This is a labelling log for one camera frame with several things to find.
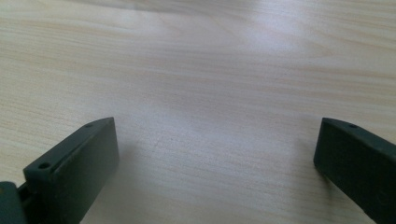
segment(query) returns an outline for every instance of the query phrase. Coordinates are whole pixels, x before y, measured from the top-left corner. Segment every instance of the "small hole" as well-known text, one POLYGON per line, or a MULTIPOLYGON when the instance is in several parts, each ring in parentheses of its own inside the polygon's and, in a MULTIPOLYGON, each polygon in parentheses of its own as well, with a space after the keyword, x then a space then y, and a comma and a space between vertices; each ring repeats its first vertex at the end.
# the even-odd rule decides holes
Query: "small hole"
POLYGON ((44 162, 44 163, 41 163, 41 164, 38 166, 38 169, 44 170, 44 169, 47 169, 47 168, 49 168, 49 167, 50 167, 50 164, 47 163, 47 162, 44 162))

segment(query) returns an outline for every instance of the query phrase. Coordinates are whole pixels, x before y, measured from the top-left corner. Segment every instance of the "wood grain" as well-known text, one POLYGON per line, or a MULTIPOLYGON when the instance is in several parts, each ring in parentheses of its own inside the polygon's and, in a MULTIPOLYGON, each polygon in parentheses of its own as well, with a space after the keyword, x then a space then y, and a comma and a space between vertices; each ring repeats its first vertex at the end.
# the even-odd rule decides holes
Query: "wood grain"
POLYGON ((0 179, 114 117, 82 223, 373 223, 313 166, 322 117, 396 142, 394 1, 2 0, 0 179))

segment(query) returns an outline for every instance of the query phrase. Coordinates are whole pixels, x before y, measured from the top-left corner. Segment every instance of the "light wood surface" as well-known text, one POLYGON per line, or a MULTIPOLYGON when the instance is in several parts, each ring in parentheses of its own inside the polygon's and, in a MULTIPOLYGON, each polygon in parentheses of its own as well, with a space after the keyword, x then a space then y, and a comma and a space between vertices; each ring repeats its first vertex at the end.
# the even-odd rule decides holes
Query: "light wood surface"
POLYGON ((373 223, 315 170, 322 117, 396 143, 396 4, 0 1, 0 180, 114 117, 85 224, 373 223))

